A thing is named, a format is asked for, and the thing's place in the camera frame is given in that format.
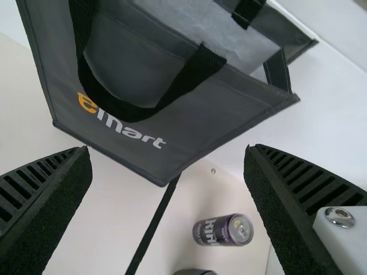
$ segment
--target shopping bag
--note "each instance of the shopping bag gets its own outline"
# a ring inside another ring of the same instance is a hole
[[[210,0],[17,4],[54,126],[158,186],[299,101],[287,62],[313,43],[284,17],[267,36],[266,5],[243,27]]]

